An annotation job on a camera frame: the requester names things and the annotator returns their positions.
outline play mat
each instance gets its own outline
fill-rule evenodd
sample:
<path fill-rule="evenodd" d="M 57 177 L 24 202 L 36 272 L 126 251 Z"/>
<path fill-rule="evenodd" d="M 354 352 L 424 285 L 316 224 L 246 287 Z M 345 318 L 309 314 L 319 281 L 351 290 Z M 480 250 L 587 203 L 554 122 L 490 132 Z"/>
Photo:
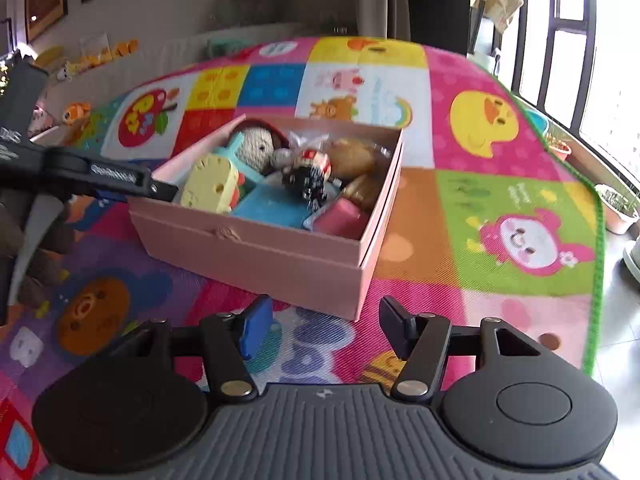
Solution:
<path fill-rule="evenodd" d="M 74 142 L 154 168 L 253 112 L 402 126 L 406 139 L 360 321 L 276 302 L 271 332 L 248 362 L 260 388 L 389 387 L 402 363 L 378 326 L 385 294 L 455 324 L 501 317 L 591 370 L 602 296 L 600 202 L 546 151 L 509 92 L 464 57 L 367 38 L 264 44 L 136 88 L 94 110 Z M 45 463 L 30 427 L 33 401 L 86 355 L 146 319 L 195 324 L 254 297 L 147 256 L 126 203 L 78 198 L 70 221 L 78 241 L 63 259 L 68 278 L 49 304 L 15 310 L 2 329 L 4 480 L 31 478 Z M 80 330 L 69 330 L 70 312 L 87 294 L 96 308 Z M 471 369 L 470 359 L 452 358 L 444 386 Z M 206 388 L 199 359 L 181 358 L 177 370 Z"/>

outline floor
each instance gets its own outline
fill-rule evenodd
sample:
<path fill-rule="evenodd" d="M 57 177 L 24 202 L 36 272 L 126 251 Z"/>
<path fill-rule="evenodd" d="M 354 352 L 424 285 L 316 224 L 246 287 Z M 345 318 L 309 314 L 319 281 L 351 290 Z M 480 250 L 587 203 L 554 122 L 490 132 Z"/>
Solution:
<path fill-rule="evenodd" d="M 604 300 L 593 378 L 618 405 L 618 428 L 602 465 L 620 480 L 638 478 L 640 442 L 640 285 L 621 261 L 632 237 L 607 232 Z"/>

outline round pad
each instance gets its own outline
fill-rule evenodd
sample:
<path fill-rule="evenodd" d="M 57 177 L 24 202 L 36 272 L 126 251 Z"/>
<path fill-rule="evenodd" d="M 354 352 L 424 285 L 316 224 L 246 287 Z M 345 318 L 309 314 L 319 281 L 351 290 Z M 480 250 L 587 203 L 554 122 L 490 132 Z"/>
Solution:
<path fill-rule="evenodd" d="M 617 422 L 606 390 L 552 354 L 495 357 L 447 390 L 440 413 L 489 460 L 535 469 L 596 459 Z"/>
<path fill-rule="evenodd" d="M 186 446 L 207 417 L 204 394 L 145 358 L 96 360 L 44 391 L 33 429 L 50 462 L 114 474 L 150 467 Z"/>

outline pink box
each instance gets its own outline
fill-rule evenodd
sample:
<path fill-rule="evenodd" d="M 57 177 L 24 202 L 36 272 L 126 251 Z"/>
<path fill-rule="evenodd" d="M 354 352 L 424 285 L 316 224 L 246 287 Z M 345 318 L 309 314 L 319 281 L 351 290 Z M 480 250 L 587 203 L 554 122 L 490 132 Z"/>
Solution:
<path fill-rule="evenodd" d="M 153 178 L 180 182 L 193 163 L 226 144 L 241 116 L 154 171 Z M 391 160 L 382 192 L 360 240 L 286 228 L 234 216 L 183 208 L 177 203 L 130 198 L 131 220 L 146 252 L 159 260 L 220 282 L 269 294 L 287 303 L 357 320 L 380 254 L 402 161 L 402 130 L 350 121 L 252 116 L 284 133 L 307 137 L 340 134 L 387 147 Z"/>

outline screw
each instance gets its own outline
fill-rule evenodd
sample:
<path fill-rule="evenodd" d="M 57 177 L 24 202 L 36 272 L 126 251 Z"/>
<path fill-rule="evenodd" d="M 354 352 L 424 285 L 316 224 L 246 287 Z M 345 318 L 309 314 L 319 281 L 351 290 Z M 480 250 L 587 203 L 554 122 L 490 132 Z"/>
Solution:
<path fill-rule="evenodd" d="M 244 397 L 254 390 L 246 381 L 227 381 L 220 386 L 220 391 L 229 397 Z"/>
<path fill-rule="evenodd" d="M 421 397 L 429 391 L 429 387 L 422 381 L 402 381 L 396 390 L 407 397 Z"/>

